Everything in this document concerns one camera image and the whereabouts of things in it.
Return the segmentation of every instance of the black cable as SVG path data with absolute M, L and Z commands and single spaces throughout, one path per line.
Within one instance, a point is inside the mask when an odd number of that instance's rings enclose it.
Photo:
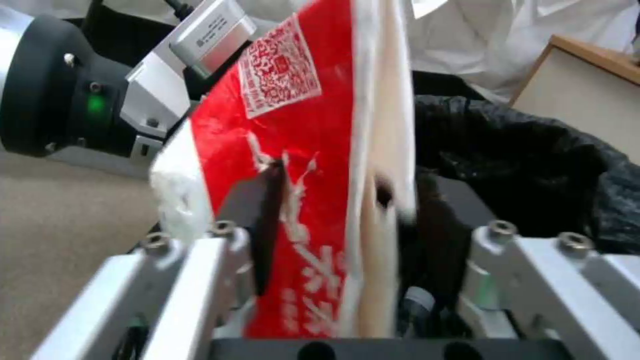
M 164 0 L 167 5 L 171 6 L 174 10 L 173 14 L 180 19 L 180 21 L 184 20 L 189 16 L 191 12 L 193 12 L 193 6 L 188 4 L 183 4 L 179 0 Z
M 178 10 L 181 6 L 182 3 L 178 0 L 164 0 L 169 6 L 171 6 L 172 9 L 174 10 Z
M 87 40 L 89 40 L 89 43 L 91 43 L 91 33 L 93 32 L 94 26 L 93 23 L 98 16 L 98 12 L 100 10 L 100 7 L 102 6 L 102 2 L 103 0 L 91 0 L 91 3 L 89 4 L 89 10 L 87 10 L 86 16 L 84 17 L 84 20 L 80 25 L 80 30 L 82 30 L 84 36 L 87 38 Z

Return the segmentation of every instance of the red plastic bag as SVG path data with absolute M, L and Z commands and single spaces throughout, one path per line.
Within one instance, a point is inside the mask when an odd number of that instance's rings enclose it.
M 388 40 L 381 30 L 387 18 L 382 4 L 392 3 L 318 0 L 285 20 L 247 48 L 154 164 L 151 183 L 161 198 L 163 228 L 189 241 L 204 234 L 237 182 L 256 176 L 273 160 L 284 162 L 287 184 L 273 269 L 247 329 L 250 337 L 358 334 L 365 177 L 368 169 L 385 168 L 380 165 L 385 161 L 371 158 L 376 151 L 369 147 L 376 139 L 384 143 L 377 148 L 384 153 L 388 144 L 411 144 L 403 148 L 401 160 L 386 160 L 393 164 L 382 173 L 395 188 L 413 191 L 412 140 L 407 142 L 413 137 L 407 131 L 413 129 L 412 110 L 400 111 L 395 124 L 401 126 L 388 127 L 384 134 L 398 132 L 398 138 L 380 140 L 384 136 L 372 129 L 373 104 L 383 97 L 375 84 L 381 79 L 376 75 L 383 62 L 381 44 Z M 396 22 L 387 28 L 396 36 L 399 8 L 389 6 Z M 403 60 L 406 47 L 397 43 L 390 50 L 404 49 Z M 403 66 L 394 66 L 403 76 L 384 78 L 402 84 L 399 90 L 389 86 L 397 91 L 388 97 L 406 97 L 410 105 L 408 65 Z M 390 104 L 380 113 L 393 115 L 389 108 L 397 104 Z M 387 270 L 394 274 L 394 268 Z M 383 292 L 394 293 L 393 275 L 389 283 Z M 386 298 L 385 309 L 393 302 L 392 295 Z

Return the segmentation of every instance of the black plastic part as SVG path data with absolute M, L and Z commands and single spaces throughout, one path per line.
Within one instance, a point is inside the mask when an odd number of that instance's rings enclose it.
M 311 346 L 316 351 L 309 351 Z M 474 360 L 571 359 L 556 340 L 214 340 L 213 360 Z
M 249 232 L 257 295 L 265 293 L 271 275 L 283 187 L 284 168 L 278 162 L 237 183 L 220 206 L 218 220 L 231 220 Z
M 417 235 L 399 242 L 401 295 L 419 286 L 436 300 L 436 309 L 454 309 L 462 287 L 471 233 L 495 217 L 469 185 L 418 168 Z
M 75 56 L 74 66 L 65 54 Z M 81 144 L 128 156 L 135 130 L 120 117 L 130 68 L 94 53 L 81 31 L 50 16 L 34 19 L 9 68 L 0 104 L 0 139 L 8 151 L 45 156 Z M 90 84 L 100 84 L 99 94 Z M 100 97 L 91 111 L 89 97 Z

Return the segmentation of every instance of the plastic bag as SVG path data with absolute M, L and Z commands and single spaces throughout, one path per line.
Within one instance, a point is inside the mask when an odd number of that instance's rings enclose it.
M 487 101 L 416 96 L 415 111 L 418 165 L 466 181 L 524 236 L 640 251 L 640 167 L 607 143 Z
M 271 278 L 248 336 L 393 334 L 396 213 L 415 214 L 407 57 L 397 2 L 310 3 L 245 50 L 156 158 L 161 225 L 184 241 L 205 234 L 234 184 L 283 161 Z

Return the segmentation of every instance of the silver metal part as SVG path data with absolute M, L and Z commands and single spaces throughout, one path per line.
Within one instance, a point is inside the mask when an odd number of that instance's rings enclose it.
M 556 242 L 515 236 L 500 246 L 481 227 L 473 233 L 469 261 L 491 275 L 502 308 L 527 337 L 557 337 L 577 359 L 637 357 L 638 334 Z
M 120 116 L 140 133 L 164 138 L 189 109 L 187 87 L 156 53 L 149 53 L 127 75 L 129 86 Z M 157 126 L 148 121 L 155 119 Z
M 256 27 L 235 0 L 210 5 L 174 41 L 171 50 L 202 78 L 208 78 Z
M 169 241 L 161 234 L 149 234 L 140 245 L 151 256 L 163 256 L 169 251 Z
M 216 221 L 216 223 L 213 224 L 211 232 L 213 235 L 219 236 L 221 238 L 230 238 L 233 236 L 235 228 L 235 222 L 229 220 L 220 220 Z
M 205 36 L 209 31 L 205 28 L 213 25 L 212 18 L 207 14 L 217 19 L 216 9 L 230 9 L 225 10 L 228 14 L 225 19 L 228 21 L 216 36 L 212 37 L 212 33 Z M 164 138 L 167 131 L 185 115 L 190 105 L 182 75 L 186 65 L 176 56 L 172 48 L 178 49 L 178 53 L 188 60 L 188 65 L 200 71 L 201 75 L 205 74 L 203 69 L 209 69 L 209 71 L 217 69 L 248 39 L 248 35 L 245 37 L 245 34 L 253 29 L 253 24 L 248 18 L 245 19 L 246 16 L 235 18 L 235 15 L 244 15 L 244 12 L 234 0 L 203 0 L 191 15 L 127 75 L 129 87 L 120 117 L 140 133 Z M 219 34 L 222 34 L 227 27 L 228 31 L 220 37 Z M 199 40 L 203 42 L 207 40 L 207 43 L 198 47 L 198 51 L 203 51 L 204 57 L 202 59 L 197 57 L 198 61 L 193 63 L 188 57 L 192 52 L 187 48 L 191 46 L 190 44 L 197 46 L 198 39 L 195 37 L 202 31 L 205 33 Z M 150 126 L 149 119 L 156 120 L 157 126 Z
M 156 154 L 162 149 L 163 143 L 160 140 L 147 138 L 146 136 L 136 136 L 136 141 L 131 148 L 129 158 L 133 161 L 150 163 Z
M 640 331 L 640 258 L 631 255 L 603 255 L 589 258 L 584 277 L 631 326 Z
M 518 234 L 518 228 L 504 220 L 494 220 L 488 225 L 489 238 L 497 243 L 504 244 Z
M 558 248 L 567 256 L 584 259 L 595 247 L 588 237 L 577 233 L 561 233 L 558 235 Z
M 33 18 L 0 4 L 0 101 L 13 55 Z
M 162 257 L 138 250 L 108 258 L 31 358 L 111 357 L 133 319 L 154 328 L 183 257 L 184 246 L 172 240 Z
M 456 312 L 471 328 L 475 338 L 518 338 L 504 311 L 483 309 L 466 297 L 460 297 Z
M 171 290 L 169 299 L 148 342 L 143 359 L 204 359 L 215 336 L 217 322 L 234 323 L 238 335 L 248 321 L 247 304 L 237 304 L 238 276 L 250 274 L 252 266 L 249 236 L 236 227 L 233 239 L 196 240 Z M 254 289 L 247 284 L 245 290 Z M 232 307 L 240 307 L 238 317 L 230 317 Z

